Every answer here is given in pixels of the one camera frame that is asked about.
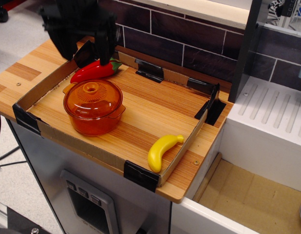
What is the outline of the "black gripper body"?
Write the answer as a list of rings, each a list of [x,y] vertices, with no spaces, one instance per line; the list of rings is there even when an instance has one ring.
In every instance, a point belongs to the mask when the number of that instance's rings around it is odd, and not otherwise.
[[[71,29],[80,35],[92,36],[95,41],[97,31],[118,31],[115,13],[103,8],[97,0],[55,0],[40,7],[45,31]]]

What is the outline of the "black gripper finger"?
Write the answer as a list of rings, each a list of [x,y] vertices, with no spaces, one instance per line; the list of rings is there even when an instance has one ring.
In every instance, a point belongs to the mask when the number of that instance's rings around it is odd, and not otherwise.
[[[107,65],[114,54],[116,44],[116,30],[97,31],[95,34],[95,48],[101,65]]]
[[[49,30],[48,34],[62,57],[71,60],[78,51],[80,35],[71,29]]]

